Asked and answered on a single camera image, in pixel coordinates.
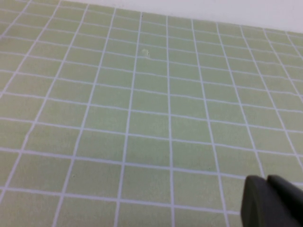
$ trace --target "black object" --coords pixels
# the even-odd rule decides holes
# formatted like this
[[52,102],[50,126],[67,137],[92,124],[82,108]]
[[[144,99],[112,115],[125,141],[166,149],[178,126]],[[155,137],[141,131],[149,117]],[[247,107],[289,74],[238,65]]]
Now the black object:
[[247,176],[242,198],[243,227],[303,227],[303,191],[280,176]]

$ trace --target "black plastic part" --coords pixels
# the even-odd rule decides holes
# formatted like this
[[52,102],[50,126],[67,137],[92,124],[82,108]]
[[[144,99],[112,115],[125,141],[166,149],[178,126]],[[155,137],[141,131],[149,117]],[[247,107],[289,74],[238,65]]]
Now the black plastic part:
[[275,189],[258,176],[245,180],[241,219],[243,227],[302,227]]

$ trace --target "white wall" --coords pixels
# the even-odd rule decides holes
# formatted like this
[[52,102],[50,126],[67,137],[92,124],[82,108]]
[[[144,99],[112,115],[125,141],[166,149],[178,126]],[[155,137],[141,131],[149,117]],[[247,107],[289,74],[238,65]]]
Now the white wall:
[[73,0],[303,33],[303,0]]

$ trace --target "white grid line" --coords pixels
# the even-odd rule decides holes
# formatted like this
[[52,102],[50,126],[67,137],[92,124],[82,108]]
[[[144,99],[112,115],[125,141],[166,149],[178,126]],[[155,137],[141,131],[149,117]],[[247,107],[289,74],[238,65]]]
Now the white grid line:
[[[53,12],[53,15],[55,15],[55,13],[56,13],[56,11],[57,11],[58,8],[59,8],[59,5],[57,5],[57,7],[55,8],[55,10],[54,10],[54,12]],[[20,68],[21,68],[21,66],[22,66],[22,64],[23,64],[23,62],[25,61],[25,59],[27,58],[27,56],[29,55],[29,53],[32,51],[32,49],[34,48],[34,46],[35,46],[35,44],[36,44],[36,41],[37,41],[38,38],[42,35],[42,33],[44,32],[44,29],[48,26],[48,24],[50,23],[51,20],[52,20],[52,17],[49,18],[49,20],[47,21],[46,25],[45,25],[44,28],[41,30],[39,36],[37,37],[37,39],[35,40],[35,42],[31,45],[30,49],[27,51],[27,53],[26,53],[26,55],[24,56],[24,58],[22,59],[21,63],[18,65],[17,70],[14,72],[13,76],[10,78],[10,80],[8,81],[8,83],[6,84],[6,86],[4,87],[4,89],[2,90],[2,92],[1,92],[1,94],[0,94],[0,98],[2,97],[3,93],[7,90],[7,88],[9,87],[9,84],[12,82],[12,80],[14,79],[14,77],[15,77],[15,76],[17,75],[17,73],[19,72],[19,70],[20,70]],[[28,132],[26,133],[26,135],[25,135],[24,141],[23,141],[23,143],[22,143],[22,148],[21,148],[22,150],[24,150],[25,145],[26,145],[27,140],[28,140],[28,137],[29,137],[29,134],[30,134],[31,131],[34,129],[34,126],[35,126],[36,122],[38,121],[38,118],[39,118],[39,116],[40,116],[40,114],[41,114],[41,112],[42,112],[42,109],[43,109],[43,107],[44,107],[44,105],[45,105],[45,103],[46,103],[46,98],[47,98],[47,97],[45,97],[45,100],[43,101],[42,106],[40,107],[40,110],[39,110],[39,112],[38,112],[38,114],[37,114],[37,116],[36,116],[34,122],[33,122],[32,125],[31,125],[31,128],[29,129],[29,131],[28,131]],[[19,153],[19,155],[18,155],[18,157],[17,157],[17,159],[16,159],[16,161],[15,161],[15,163],[14,163],[14,165],[13,165],[13,168],[12,168],[12,170],[11,170],[11,172],[10,172],[10,174],[9,174],[9,176],[8,176],[8,178],[7,178],[7,180],[6,180],[5,188],[3,189],[3,191],[2,191],[1,194],[0,194],[0,204],[2,203],[2,200],[3,200],[4,194],[5,194],[6,188],[9,187],[10,181],[11,181],[11,179],[12,179],[14,173],[15,173],[15,170],[16,170],[16,168],[17,168],[17,165],[18,165],[18,163],[19,163],[19,161],[20,161],[20,159],[21,159],[21,156],[22,156],[22,153]]]
[[[220,42],[221,42],[221,44],[222,44],[223,52],[224,52],[224,55],[225,55],[225,58],[226,58],[226,53],[225,53],[225,49],[224,49],[224,46],[223,46],[223,43],[222,43],[222,40],[221,40],[221,36],[220,36],[220,33],[219,33],[218,24],[217,24],[217,30],[218,30]],[[251,144],[252,144],[252,148],[253,148],[253,150],[254,150],[254,152],[255,152],[255,156],[256,156],[256,159],[257,159],[257,162],[258,162],[258,166],[259,166],[259,170],[260,170],[260,172],[261,172],[261,176],[264,177],[265,174],[264,174],[264,170],[263,170],[263,167],[262,167],[262,164],[261,164],[261,160],[260,160],[259,155],[258,155],[258,153],[257,153],[257,151],[256,151],[255,141],[254,141],[254,139],[253,139],[253,137],[252,137],[252,135],[251,135],[250,127],[249,127],[249,124],[248,124],[248,120],[247,120],[247,118],[246,118],[246,115],[245,115],[243,106],[242,106],[242,104],[241,104],[240,95],[239,95],[238,90],[237,90],[237,88],[236,88],[236,84],[235,84],[235,81],[234,81],[234,78],[233,78],[233,75],[232,75],[232,70],[231,70],[231,68],[230,68],[230,65],[229,65],[229,62],[228,62],[227,58],[226,58],[226,63],[227,63],[228,69],[229,69],[229,71],[230,71],[230,76],[231,76],[231,78],[232,78],[233,86],[235,87],[237,99],[238,99],[238,102],[239,102],[239,104],[240,104],[241,113],[242,113],[242,116],[243,116],[244,121],[245,121],[247,133],[248,133],[248,135],[249,135],[249,138],[250,138],[250,141],[251,141]]]
[[[196,60],[197,60],[198,66],[199,66],[198,68],[199,68],[199,76],[200,76],[200,81],[201,81],[201,89],[202,89],[203,97],[206,97],[205,96],[205,89],[204,89],[204,84],[203,84],[202,73],[201,73],[201,67],[200,67],[200,59],[199,59],[199,54],[198,54],[198,51],[197,51],[197,45],[196,45],[196,42],[195,42],[195,30],[194,30],[193,20],[191,20],[191,26],[192,26],[192,33],[193,33],[193,37],[194,37],[194,44],[195,44],[195,50],[196,50]],[[225,204],[225,197],[224,197],[224,192],[223,192],[223,184],[222,184],[222,180],[221,180],[220,166],[219,166],[216,147],[215,147],[215,144],[214,144],[214,137],[213,137],[213,132],[212,132],[212,128],[211,128],[210,117],[209,117],[209,112],[208,112],[206,100],[204,100],[204,106],[205,106],[205,113],[206,113],[206,117],[207,117],[207,127],[208,127],[208,130],[209,130],[210,140],[211,140],[211,144],[212,144],[213,152],[214,152],[214,161],[215,161],[215,165],[216,165],[216,171],[217,171],[217,174],[218,174],[218,183],[219,183],[219,190],[220,190],[220,197],[221,197],[221,202],[222,202],[224,219],[225,219],[226,227],[230,227],[230,224],[229,224],[229,221],[228,221],[228,215],[226,213],[226,204]]]
[[175,227],[175,193],[174,193],[174,171],[173,171],[173,151],[171,135],[171,109],[170,109],[170,76],[169,76],[169,30],[168,16],[166,16],[166,60],[167,60],[167,102],[169,119],[169,181],[170,181],[170,204],[171,204],[171,227]]
[[135,77],[136,77],[137,54],[139,51],[141,24],[142,24],[142,13],[140,13],[140,21],[139,21],[139,28],[138,28],[137,44],[136,44],[136,56],[135,56],[135,60],[134,60],[134,70],[133,70],[133,77],[132,77],[132,86],[131,86],[131,93],[130,93],[130,98],[129,98],[129,106],[127,109],[128,113],[127,113],[127,120],[126,120],[125,140],[124,140],[124,146],[123,146],[123,157],[122,157],[121,173],[120,173],[119,187],[118,187],[118,194],[117,194],[114,227],[117,227],[118,222],[119,222],[120,200],[122,197],[122,188],[123,188],[123,180],[124,180],[124,172],[125,172],[126,152],[127,152],[127,145],[128,145],[131,109],[132,109],[132,104],[133,104],[134,81],[135,81]]
[[[251,56],[252,56],[252,58],[253,58],[253,60],[254,60],[254,56],[252,55],[252,52],[251,52],[251,49],[250,49],[250,48],[249,48],[249,51],[250,51],[250,54],[251,54]],[[273,107],[274,107],[275,110],[276,110],[276,113],[277,113],[277,116],[278,116],[278,118],[279,118],[279,120],[280,120],[280,122],[281,122],[281,125],[282,125],[282,127],[283,127],[283,129],[284,129],[284,131],[285,131],[285,134],[286,134],[286,137],[287,137],[287,139],[288,139],[289,145],[291,146],[292,151],[293,151],[293,153],[295,154],[295,156],[296,156],[296,158],[297,158],[297,160],[298,160],[298,163],[299,163],[301,169],[303,170],[303,165],[302,165],[302,163],[301,163],[301,161],[300,161],[300,158],[299,158],[298,154],[296,153],[296,150],[295,150],[295,148],[294,148],[294,145],[293,145],[293,143],[292,143],[292,141],[291,141],[291,139],[290,139],[290,137],[289,137],[289,135],[288,135],[288,131],[286,130],[286,127],[285,127],[285,125],[284,125],[284,122],[283,122],[283,120],[282,120],[282,117],[280,116],[280,112],[278,111],[278,109],[277,109],[277,107],[276,107],[276,104],[275,104],[275,102],[274,102],[274,100],[273,100],[273,98],[272,98],[272,96],[271,96],[271,94],[270,94],[270,91],[269,91],[269,89],[268,89],[268,87],[267,87],[267,85],[266,85],[266,82],[264,81],[264,79],[263,79],[263,77],[262,77],[262,74],[261,74],[260,71],[259,71],[259,68],[258,68],[258,65],[257,65],[256,62],[255,62],[255,65],[256,65],[256,67],[257,67],[258,73],[259,73],[260,76],[261,76],[261,79],[262,79],[262,82],[263,82],[263,84],[264,84],[264,87],[265,87],[266,90],[267,90],[267,93],[268,93],[268,95],[269,95],[269,98],[270,98],[270,100],[271,100],[271,103],[272,103]]]

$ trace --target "grid square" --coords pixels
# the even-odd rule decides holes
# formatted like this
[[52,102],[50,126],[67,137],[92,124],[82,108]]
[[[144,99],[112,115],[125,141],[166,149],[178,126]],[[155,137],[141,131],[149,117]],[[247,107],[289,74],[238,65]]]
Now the grid square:
[[274,77],[264,77],[263,79],[266,83],[266,86],[271,91],[285,91],[295,93],[295,89],[288,79]]
[[61,8],[59,7],[54,15],[55,18],[68,19],[74,21],[81,21],[84,10],[72,9],[72,8]]
[[154,75],[136,74],[134,88],[167,93],[167,78]]
[[152,22],[156,24],[166,24],[166,16],[153,14],[153,13],[142,13],[142,21]]
[[85,13],[83,22],[96,24],[96,25],[110,26],[111,19],[112,19],[112,15],[110,14],[88,11]]
[[207,109],[211,120],[245,123],[238,104],[207,101]]
[[256,65],[253,61],[228,58],[228,63],[231,70],[233,71],[250,72],[256,74],[258,73]]
[[177,168],[216,171],[211,145],[172,142],[173,165]]
[[121,203],[118,227],[170,227],[171,208]]
[[136,71],[142,73],[156,74],[167,76],[167,63],[163,61],[155,61],[152,59],[137,59]]
[[109,38],[136,43],[137,40],[138,40],[138,32],[126,31],[126,30],[120,30],[120,29],[117,29],[117,28],[112,28],[110,30],[110,33],[109,33]]
[[235,81],[236,86],[259,88],[265,90],[262,78],[259,75],[232,72],[232,77]]
[[130,56],[136,55],[136,44],[125,43],[118,40],[108,40],[106,45],[107,52],[126,54]]
[[75,160],[66,192],[115,198],[120,172],[120,165]]
[[256,148],[281,153],[293,153],[284,131],[250,128]]
[[206,118],[205,106],[203,100],[187,97],[170,97],[171,114],[183,115],[189,117]]
[[222,100],[227,102],[238,102],[234,87],[204,83],[205,97],[207,99]]
[[89,101],[91,90],[90,84],[56,80],[50,98],[86,103]]
[[121,197],[129,200],[169,203],[169,171],[126,166]]
[[168,16],[168,26],[182,27],[191,29],[191,20],[187,18]]
[[279,54],[279,59],[281,60],[282,64],[295,66],[295,67],[303,67],[303,60],[297,56],[291,56],[286,54]]
[[238,93],[243,104],[273,107],[270,97],[266,91],[238,88]]
[[91,106],[85,127],[107,131],[125,132],[127,111]]
[[218,34],[195,31],[195,38],[197,43],[208,42],[208,43],[220,44],[220,39]]
[[169,76],[200,80],[199,68],[197,66],[169,63]]
[[52,81],[48,78],[17,74],[7,91],[15,94],[45,96]]
[[20,149],[31,123],[0,120],[0,144],[4,148]]
[[172,117],[171,134],[173,139],[210,142],[210,134],[206,121]]
[[232,85],[232,78],[228,71],[201,68],[201,74],[204,82]]
[[67,46],[58,46],[54,44],[44,44],[37,42],[30,52],[30,55],[63,60],[67,49]]
[[105,45],[105,38],[77,34],[73,46],[87,48],[94,51],[102,51]]
[[175,204],[222,209],[217,176],[174,172]]
[[266,40],[266,37],[264,35],[264,32],[262,29],[257,29],[255,27],[243,27],[242,28],[243,31],[243,35],[246,38],[250,38],[250,39],[264,39]]
[[169,166],[169,141],[129,136],[126,161],[154,166]]
[[51,226],[58,202],[59,196],[5,192],[0,205],[1,224],[23,227]]
[[248,39],[247,43],[251,49],[256,49],[261,51],[273,51],[268,41]]
[[122,69],[122,70],[134,70],[134,58],[126,57],[112,53],[105,53],[102,61],[103,67]]
[[224,35],[242,36],[239,25],[218,23],[218,32]]
[[138,57],[166,61],[167,52],[166,52],[166,48],[140,45],[138,48]]
[[79,29],[79,34],[94,35],[99,37],[107,37],[108,32],[109,32],[108,27],[101,27],[91,24],[82,24]]
[[116,69],[101,68],[97,83],[112,86],[132,87],[133,73]]
[[21,14],[16,23],[28,26],[44,27],[48,22],[48,17],[40,17],[38,15]]
[[289,138],[298,154],[303,155],[303,133],[289,132]]
[[303,95],[303,81],[293,81],[295,88],[300,95]]
[[21,25],[13,25],[7,31],[7,36],[25,38],[35,40],[40,35],[42,29],[37,27],[25,27]]
[[147,33],[140,33],[139,43],[166,47],[166,37],[153,35],[153,34],[147,34]]
[[265,175],[279,175],[288,181],[303,182],[302,169],[294,156],[259,153]]
[[197,65],[196,53],[169,50],[169,60],[183,64]]
[[65,197],[57,220],[57,227],[112,226],[116,203]]
[[128,17],[134,20],[139,20],[140,19],[140,12],[137,11],[131,11],[131,10],[126,10],[126,9],[117,9],[116,10],[116,15],[119,17]]
[[303,79],[302,75],[303,75],[303,69],[301,68],[294,68],[294,67],[285,67],[286,71],[288,73],[288,75],[292,78],[292,79]]
[[273,63],[257,62],[257,66],[262,75],[287,78],[287,75],[281,65],[277,65]]
[[274,48],[274,50],[277,53],[286,53],[286,54],[292,54],[292,55],[297,55],[297,51],[295,50],[294,47],[289,46],[289,45],[284,45],[284,44],[271,44]]
[[97,67],[65,62],[60,70],[59,77],[92,83],[97,70]]
[[61,31],[67,31],[67,32],[76,32],[79,25],[80,25],[80,22],[60,20],[60,19],[53,18],[49,22],[47,28],[61,30]]
[[132,112],[129,133],[167,138],[169,135],[168,116]]
[[70,162],[63,158],[23,154],[9,186],[61,192]]
[[113,20],[113,27],[138,31],[139,21],[128,20],[124,17],[115,17]]
[[34,120],[43,99],[3,95],[0,99],[0,117]]
[[241,209],[244,180],[222,177],[223,194],[227,210],[239,211]]
[[192,30],[185,30],[182,28],[176,28],[176,27],[170,27],[170,26],[168,27],[168,36],[175,37],[175,38],[181,38],[181,39],[194,40]]
[[193,25],[195,30],[217,33],[217,25],[215,22],[207,20],[193,20]]
[[166,35],[166,26],[160,24],[142,22],[141,32],[155,34],[155,35]]
[[48,100],[38,119],[39,122],[81,126],[86,105]]
[[197,210],[175,209],[176,227],[225,226],[224,215]]
[[131,91],[114,87],[95,86],[92,104],[128,108]]
[[1,53],[0,69],[16,71],[24,56]]
[[56,6],[40,5],[40,4],[31,3],[27,7],[25,12],[30,13],[30,14],[37,14],[37,15],[41,15],[41,16],[50,17],[53,14],[53,12],[55,11],[55,9],[56,9]]
[[64,31],[45,30],[40,36],[39,41],[45,41],[54,44],[69,45],[73,37],[74,37],[73,33],[69,33],[69,32],[67,33]]
[[243,107],[248,124],[259,125],[271,128],[282,128],[281,122],[275,110],[261,107]]
[[225,46],[224,50],[227,57],[252,60],[250,51],[246,48]]
[[256,51],[252,50],[252,55],[256,61],[264,61],[271,63],[279,63],[279,59],[274,52]]
[[216,151],[221,173],[238,176],[261,175],[254,152],[221,146],[216,146]]
[[123,135],[84,130],[77,156],[122,161],[124,140]]
[[215,143],[252,148],[250,136],[245,126],[212,122],[211,127]]
[[67,54],[66,60],[98,66],[101,60],[101,52],[89,51],[72,47]]
[[211,67],[216,69],[227,70],[226,58],[219,56],[212,56],[206,54],[199,54],[200,66]]
[[167,95],[134,91],[132,109],[158,113],[168,113],[169,108]]
[[0,151],[0,165],[1,165],[0,186],[5,186],[5,183],[15,164],[17,157],[18,157],[18,153]]
[[170,79],[170,94],[203,98],[200,82]]
[[55,77],[60,64],[60,61],[27,57],[23,62],[19,72]]
[[220,45],[209,43],[196,43],[197,51],[199,53],[215,54],[224,56],[223,49]]
[[73,155],[79,130],[36,125],[29,134],[26,150]]
[[286,129],[303,131],[303,113],[279,111]]
[[303,104],[299,96],[283,93],[271,93],[278,109],[303,110]]
[[2,91],[5,88],[6,84],[9,82],[9,80],[11,79],[12,76],[13,76],[12,72],[1,72],[0,71],[0,91]]
[[245,40],[242,37],[221,35],[221,40],[223,45],[247,48]]
[[169,38],[169,48],[196,52],[195,43],[192,40]]

